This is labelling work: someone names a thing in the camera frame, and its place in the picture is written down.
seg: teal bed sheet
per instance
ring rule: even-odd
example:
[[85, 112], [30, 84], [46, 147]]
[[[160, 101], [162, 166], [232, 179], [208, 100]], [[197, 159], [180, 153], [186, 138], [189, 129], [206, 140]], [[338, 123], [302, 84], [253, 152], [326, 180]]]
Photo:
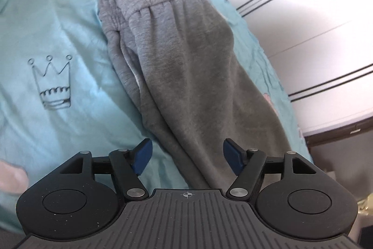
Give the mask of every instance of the teal bed sheet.
[[[154, 152], [141, 181], [149, 191], [185, 189], [111, 66], [97, 1], [0, 0], [0, 161], [22, 168], [31, 186], [81, 150], [104, 156], [149, 137]], [[211, 2], [230, 24], [238, 60], [271, 99], [292, 149], [310, 159], [288, 97], [258, 41], [228, 0]], [[20, 232], [18, 197], [0, 190], [0, 227]]]

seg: silver screw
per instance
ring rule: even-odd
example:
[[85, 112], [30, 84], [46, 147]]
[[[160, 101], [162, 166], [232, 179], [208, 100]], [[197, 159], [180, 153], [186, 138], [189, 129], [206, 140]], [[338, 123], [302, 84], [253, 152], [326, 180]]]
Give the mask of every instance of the silver screw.
[[243, 188], [233, 188], [229, 191], [229, 193], [236, 197], [243, 197], [248, 194], [247, 190]]
[[127, 191], [127, 195], [131, 197], [141, 197], [145, 194], [145, 191], [140, 188], [132, 188]]

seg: gray sweatpants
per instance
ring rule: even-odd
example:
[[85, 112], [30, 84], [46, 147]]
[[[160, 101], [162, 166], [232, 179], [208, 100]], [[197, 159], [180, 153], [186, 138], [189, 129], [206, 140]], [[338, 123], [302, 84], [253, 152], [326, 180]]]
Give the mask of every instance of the gray sweatpants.
[[207, 0], [101, 0], [99, 8], [124, 88], [191, 187], [226, 190], [234, 181], [225, 138], [270, 156], [290, 150]]

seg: bed sheet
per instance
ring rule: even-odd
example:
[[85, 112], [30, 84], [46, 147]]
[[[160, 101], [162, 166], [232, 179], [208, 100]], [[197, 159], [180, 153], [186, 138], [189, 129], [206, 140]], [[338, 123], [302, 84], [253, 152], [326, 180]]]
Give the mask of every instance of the bed sheet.
[[[0, 0], [0, 162], [10, 175], [14, 169], [14, 182], [23, 170], [32, 185], [81, 150], [103, 156], [150, 137], [153, 157], [141, 181], [149, 191], [185, 189], [111, 66], [97, 1]], [[292, 149], [310, 159], [288, 97], [258, 41], [228, 0], [210, 1], [230, 24], [237, 58], [273, 104]], [[7, 188], [0, 181], [2, 228], [21, 231], [15, 205], [22, 185]]]

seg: grooved surface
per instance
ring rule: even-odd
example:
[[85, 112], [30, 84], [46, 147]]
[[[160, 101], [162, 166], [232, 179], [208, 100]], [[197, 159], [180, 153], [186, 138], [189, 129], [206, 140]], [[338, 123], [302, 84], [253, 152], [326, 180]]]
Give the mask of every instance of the grooved surface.
[[352, 249], [347, 237], [304, 242], [267, 228], [246, 202], [218, 190], [158, 189], [130, 202], [107, 229], [91, 237], [53, 242], [29, 237], [19, 249]]

